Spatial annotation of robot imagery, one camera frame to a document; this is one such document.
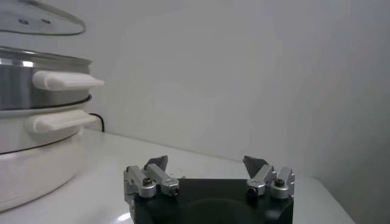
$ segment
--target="stainless steel pot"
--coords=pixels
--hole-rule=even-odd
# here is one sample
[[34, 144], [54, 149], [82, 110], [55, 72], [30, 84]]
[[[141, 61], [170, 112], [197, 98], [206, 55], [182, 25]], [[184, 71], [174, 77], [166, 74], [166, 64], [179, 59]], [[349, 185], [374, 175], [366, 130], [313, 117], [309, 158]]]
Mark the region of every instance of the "stainless steel pot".
[[[0, 111], [64, 107], [90, 100], [90, 88], [103, 85], [87, 75], [90, 63], [0, 46]], [[38, 71], [46, 73], [34, 83]]]

